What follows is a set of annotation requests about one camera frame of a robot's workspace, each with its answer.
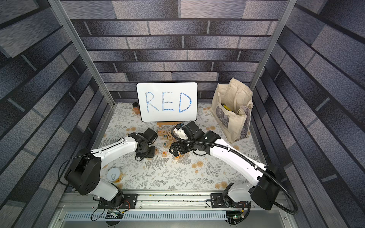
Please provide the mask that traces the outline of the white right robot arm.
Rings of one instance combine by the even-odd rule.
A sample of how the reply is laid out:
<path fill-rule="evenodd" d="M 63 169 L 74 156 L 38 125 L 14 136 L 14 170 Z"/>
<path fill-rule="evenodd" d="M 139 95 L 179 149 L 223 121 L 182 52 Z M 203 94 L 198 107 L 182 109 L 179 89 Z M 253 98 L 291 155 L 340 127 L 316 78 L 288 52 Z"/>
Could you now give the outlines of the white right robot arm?
<path fill-rule="evenodd" d="M 264 210 L 271 210 L 280 191 L 279 186 L 263 172 L 274 176 L 274 170 L 265 164 L 250 159 L 235 150 L 217 133 L 204 133 L 195 122 L 179 124 L 172 128 L 171 135 L 176 142 L 171 144 L 170 153 L 177 157 L 189 152 L 205 152 L 234 168 L 248 181 L 246 184 L 229 184 L 216 204 L 234 207 L 243 202 L 253 201 Z"/>

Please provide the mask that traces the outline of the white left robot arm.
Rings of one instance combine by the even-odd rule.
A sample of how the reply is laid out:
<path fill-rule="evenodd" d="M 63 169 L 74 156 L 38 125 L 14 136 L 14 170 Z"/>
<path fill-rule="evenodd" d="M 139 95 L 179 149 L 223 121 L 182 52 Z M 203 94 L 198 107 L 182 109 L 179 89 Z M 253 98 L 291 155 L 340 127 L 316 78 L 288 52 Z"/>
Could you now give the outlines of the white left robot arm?
<path fill-rule="evenodd" d="M 148 128 L 144 133 L 130 133 L 108 146 L 82 149 L 72 159 L 64 178 L 81 195 L 93 194 L 113 201 L 122 193 L 113 184 L 100 179 L 102 168 L 129 153 L 135 153 L 141 159 L 154 157 L 155 147 L 152 144 L 157 137 L 158 134 Z"/>

